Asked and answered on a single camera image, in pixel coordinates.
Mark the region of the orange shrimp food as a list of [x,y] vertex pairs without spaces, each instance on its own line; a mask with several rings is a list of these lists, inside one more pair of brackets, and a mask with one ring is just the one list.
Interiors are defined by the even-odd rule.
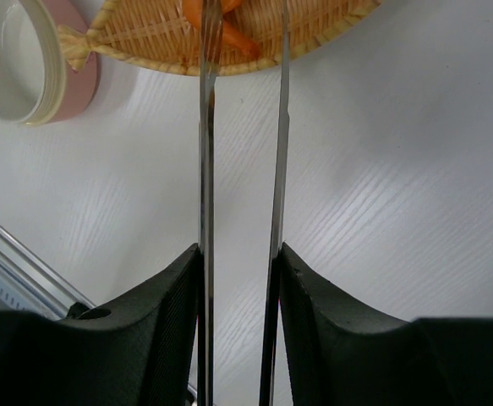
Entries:
[[[182,10],[186,20],[197,30],[201,30],[202,24],[202,1],[201,0],[183,0]],[[238,8],[242,1],[240,0],[221,0],[222,13],[228,14]],[[245,57],[250,60],[260,57],[260,47],[257,43],[245,36],[227,21],[223,22],[223,42],[229,46],[236,47]]]

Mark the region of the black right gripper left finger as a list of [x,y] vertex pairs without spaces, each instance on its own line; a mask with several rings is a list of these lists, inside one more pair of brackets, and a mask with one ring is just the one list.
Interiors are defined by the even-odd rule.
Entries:
[[183,405],[199,249],[94,309],[59,321],[0,311],[0,405]]

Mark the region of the metal tongs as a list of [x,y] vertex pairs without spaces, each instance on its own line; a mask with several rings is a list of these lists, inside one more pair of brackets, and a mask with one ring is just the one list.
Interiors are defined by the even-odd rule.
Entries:
[[[279,255],[282,250],[283,214],[289,144],[289,62],[290,41],[288,3],[282,5],[282,61],[277,132],[277,155],[271,214],[271,239],[263,329],[260,371],[260,405],[272,405],[274,398],[275,365],[277,355],[277,321],[281,270]],[[214,401],[214,112],[215,84],[219,72],[222,47],[223,18],[219,1],[204,1],[201,6],[200,30],[200,215],[199,249],[203,259],[200,292],[201,311],[198,327],[198,405],[212,405]]]

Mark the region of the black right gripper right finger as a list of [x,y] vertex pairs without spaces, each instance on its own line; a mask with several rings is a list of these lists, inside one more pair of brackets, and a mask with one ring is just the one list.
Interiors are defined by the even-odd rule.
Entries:
[[280,254],[297,405],[493,405],[493,318],[403,321]]

